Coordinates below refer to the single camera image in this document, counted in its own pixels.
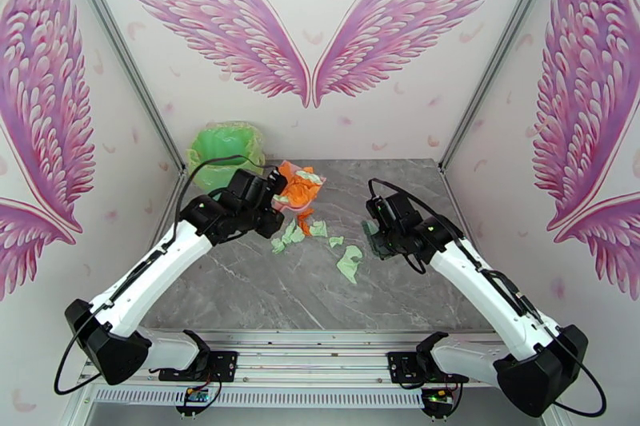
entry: metal corner post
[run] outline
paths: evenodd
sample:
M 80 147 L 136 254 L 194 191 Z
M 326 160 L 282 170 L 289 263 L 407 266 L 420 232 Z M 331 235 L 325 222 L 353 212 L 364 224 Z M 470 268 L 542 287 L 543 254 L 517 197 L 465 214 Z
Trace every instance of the metal corner post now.
M 498 40 L 498 44 L 495 46 L 494 52 L 491 54 L 485 71 L 480 78 L 480 82 L 476 86 L 474 94 L 469 100 L 469 105 L 466 107 L 466 110 L 454 131 L 454 135 L 445 149 L 442 160 L 438 163 L 438 168 L 440 169 L 443 177 L 446 177 L 446 170 L 453 161 L 458 148 L 462 144 L 467 131 L 471 127 L 471 124 L 480 109 L 480 106 L 484 102 L 486 95 L 489 93 L 489 89 L 498 75 L 498 72 L 505 63 L 506 55 L 516 42 L 518 32 L 529 15 L 534 2 L 535 0 L 518 0 L 516 2 L 515 8 L 509 17 L 509 21 L 507 21 L 505 29 Z
M 138 100 L 140 101 L 142 108 L 145 110 L 158 136 L 160 137 L 162 145 L 164 145 L 167 153 L 171 157 L 171 160 L 178 168 L 178 171 L 182 172 L 184 170 L 185 163 L 182 160 L 180 151 L 162 120 L 162 116 L 158 112 L 158 108 L 154 103 L 149 87 L 142 77 L 140 69 L 134 60 L 134 56 L 126 44 L 125 38 L 115 21 L 111 9 L 109 8 L 109 4 L 106 0 L 88 1 L 93 8 L 98 24 L 102 27 L 102 31 L 109 40 L 109 43 L 111 44 L 116 57 L 120 61 L 120 65 L 122 66 L 126 77 L 129 79 L 131 86 L 138 96 Z

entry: green plastic bag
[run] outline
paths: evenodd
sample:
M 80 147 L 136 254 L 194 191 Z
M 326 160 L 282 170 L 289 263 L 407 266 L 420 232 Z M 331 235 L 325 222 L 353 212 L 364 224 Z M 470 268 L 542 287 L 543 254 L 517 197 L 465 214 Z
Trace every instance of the green plastic bag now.
M 246 122 L 224 122 L 207 127 L 198 133 L 193 144 L 186 151 L 189 173 L 193 173 L 194 169 L 207 159 L 234 154 L 241 154 L 257 165 L 264 165 L 262 133 Z M 205 166 L 198 171 L 194 183 L 209 193 L 227 186 L 235 170 L 240 168 L 262 174 L 262 168 L 256 168 L 250 162 L 237 157 Z

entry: wall mural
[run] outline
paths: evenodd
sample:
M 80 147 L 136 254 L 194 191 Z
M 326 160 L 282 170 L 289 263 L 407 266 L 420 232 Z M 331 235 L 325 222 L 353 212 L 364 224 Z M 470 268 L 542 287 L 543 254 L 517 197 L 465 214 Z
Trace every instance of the wall mural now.
M 71 0 L 8 0 L 0 18 L 2 132 L 41 208 L 0 197 L 0 300 L 35 278 L 42 248 L 74 244 L 92 186 L 85 59 Z
M 640 193 L 601 201 L 596 193 L 640 98 L 636 0 L 552 0 L 538 83 L 533 159 L 538 188 L 555 199 L 554 241 L 589 245 L 596 272 L 640 296 Z
M 484 0 L 356 0 L 311 73 L 267 0 L 139 0 L 192 50 L 267 97 L 355 97 L 436 44 Z

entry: white vent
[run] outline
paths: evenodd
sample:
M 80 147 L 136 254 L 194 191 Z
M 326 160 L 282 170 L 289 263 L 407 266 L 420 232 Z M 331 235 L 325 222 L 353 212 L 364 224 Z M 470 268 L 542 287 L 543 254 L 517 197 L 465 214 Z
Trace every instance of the white vent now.
M 215 393 L 216 387 L 210 388 Z M 184 389 L 163 386 L 98 386 L 95 402 L 177 406 Z M 359 408 L 406 409 L 422 407 L 420 391 L 320 388 L 229 388 L 216 401 L 224 408 Z

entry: orange plastic bag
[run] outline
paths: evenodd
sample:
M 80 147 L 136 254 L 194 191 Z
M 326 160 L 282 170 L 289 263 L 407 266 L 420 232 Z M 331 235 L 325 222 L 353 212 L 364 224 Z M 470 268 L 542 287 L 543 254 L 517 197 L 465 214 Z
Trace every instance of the orange plastic bag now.
M 286 188 L 280 196 L 289 198 L 289 205 L 293 207 L 302 207 L 310 203 L 316 198 L 320 188 L 322 188 L 322 185 L 313 183 L 312 181 L 295 174 L 294 168 L 288 161 L 284 161 L 278 170 L 288 181 Z M 314 169 L 311 166 L 302 168 L 302 170 L 307 173 L 314 172 Z
M 307 236 L 307 237 L 311 237 L 311 231 L 309 229 L 309 224 L 306 223 L 306 219 L 314 212 L 314 210 L 309 207 L 307 210 L 305 210 L 304 212 L 299 213 L 296 216 L 296 219 L 298 220 L 298 227 L 300 227 L 300 229 L 302 229 L 302 232 Z

